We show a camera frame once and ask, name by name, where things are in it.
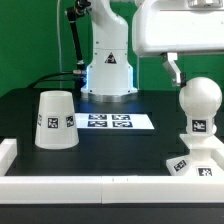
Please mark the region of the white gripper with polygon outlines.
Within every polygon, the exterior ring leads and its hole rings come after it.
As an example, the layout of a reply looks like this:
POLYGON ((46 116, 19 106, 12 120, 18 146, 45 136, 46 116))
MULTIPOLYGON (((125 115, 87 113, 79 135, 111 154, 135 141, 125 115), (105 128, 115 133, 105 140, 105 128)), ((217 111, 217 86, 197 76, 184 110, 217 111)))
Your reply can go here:
POLYGON ((159 56, 176 87, 186 74, 178 54, 224 52, 224 0, 135 0, 132 46, 139 57, 159 56))

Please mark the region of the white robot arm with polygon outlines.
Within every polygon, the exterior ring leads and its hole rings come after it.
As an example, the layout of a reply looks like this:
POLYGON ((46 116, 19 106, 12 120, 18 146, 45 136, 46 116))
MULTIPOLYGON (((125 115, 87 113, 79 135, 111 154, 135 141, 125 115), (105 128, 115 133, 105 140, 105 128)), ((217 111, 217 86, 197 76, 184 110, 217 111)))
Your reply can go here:
POLYGON ((89 0, 93 58, 82 88, 85 98, 119 102, 137 93, 128 50, 161 56, 175 86, 186 76, 180 54, 224 52, 224 0, 89 0))

